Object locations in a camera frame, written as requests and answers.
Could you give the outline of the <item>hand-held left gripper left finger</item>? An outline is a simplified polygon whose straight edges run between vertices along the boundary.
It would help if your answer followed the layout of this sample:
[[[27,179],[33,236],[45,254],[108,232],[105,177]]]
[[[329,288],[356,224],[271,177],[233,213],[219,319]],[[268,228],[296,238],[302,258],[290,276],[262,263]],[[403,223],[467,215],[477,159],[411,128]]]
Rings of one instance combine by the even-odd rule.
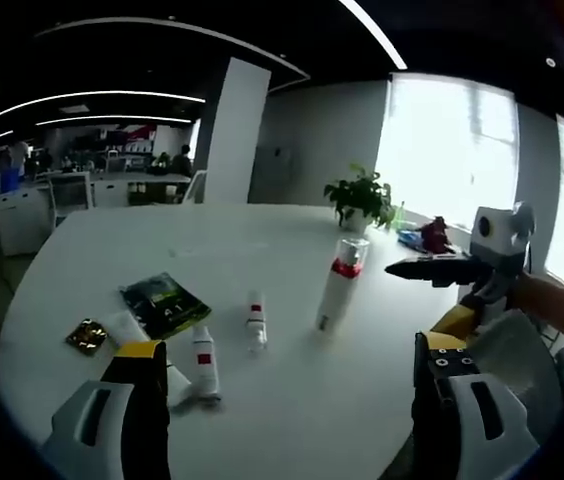
[[[64,479],[168,479],[166,346],[128,343],[52,417],[42,454]]]

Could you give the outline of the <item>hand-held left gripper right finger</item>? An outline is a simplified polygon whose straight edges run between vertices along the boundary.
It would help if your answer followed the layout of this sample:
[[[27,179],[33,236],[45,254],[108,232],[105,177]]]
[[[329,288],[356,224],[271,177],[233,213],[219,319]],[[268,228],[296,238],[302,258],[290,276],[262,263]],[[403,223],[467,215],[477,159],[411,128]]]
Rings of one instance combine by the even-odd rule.
[[[538,448],[523,403],[463,341],[417,333],[413,384],[417,479],[508,479]]]

